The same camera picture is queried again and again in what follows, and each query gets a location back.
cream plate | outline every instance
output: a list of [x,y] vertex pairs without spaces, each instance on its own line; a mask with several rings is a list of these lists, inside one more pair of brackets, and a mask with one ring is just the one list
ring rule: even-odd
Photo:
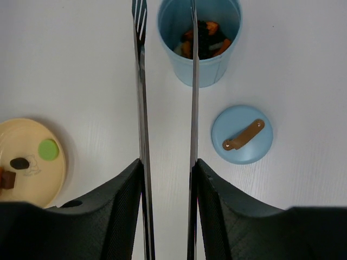
[[[41,141],[52,139],[59,154],[52,161],[38,155]],[[26,158],[30,166],[16,170],[10,166],[12,159]],[[30,119],[11,119],[0,124],[0,166],[5,171],[16,172],[13,189],[0,190],[0,202],[27,201],[47,207],[58,195],[66,175],[66,159],[55,135],[42,124]]]

light blue cup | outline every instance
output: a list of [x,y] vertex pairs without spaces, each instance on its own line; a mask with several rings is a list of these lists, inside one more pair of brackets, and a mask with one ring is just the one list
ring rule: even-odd
[[[230,55],[240,36],[242,11],[238,0],[196,0],[198,20],[217,22],[222,32],[233,40],[221,55],[200,61],[201,88],[216,83],[226,72]],[[189,0],[163,0],[157,17],[160,40],[169,55],[173,70],[186,85],[192,86],[193,62],[174,53],[181,36],[192,28]]]

round blue lid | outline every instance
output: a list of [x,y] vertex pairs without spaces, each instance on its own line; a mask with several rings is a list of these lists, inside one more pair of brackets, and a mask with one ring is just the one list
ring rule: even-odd
[[[223,142],[235,139],[257,119],[264,121],[265,126],[249,142],[239,149],[227,151]],[[265,156],[269,151],[273,131],[268,118],[258,109],[251,106],[233,106],[224,110],[212,126],[212,143],[224,160],[232,164],[251,164]]]

brown lid handle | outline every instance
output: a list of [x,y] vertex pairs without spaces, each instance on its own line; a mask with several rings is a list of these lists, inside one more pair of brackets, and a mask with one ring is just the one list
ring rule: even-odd
[[224,150],[230,151],[232,149],[240,149],[246,143],[251,141],[251,139],[254,138],[264,127],[265,122],[261,119],[256,119],[238,137],[225,140],[223,142]]

green circle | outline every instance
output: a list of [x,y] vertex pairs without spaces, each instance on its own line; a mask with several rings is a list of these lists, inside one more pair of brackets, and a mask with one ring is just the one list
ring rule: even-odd
[[59,154],[58,145],[52,139],[43,140],[38,146],[38,154],[45,161],[53,161]]

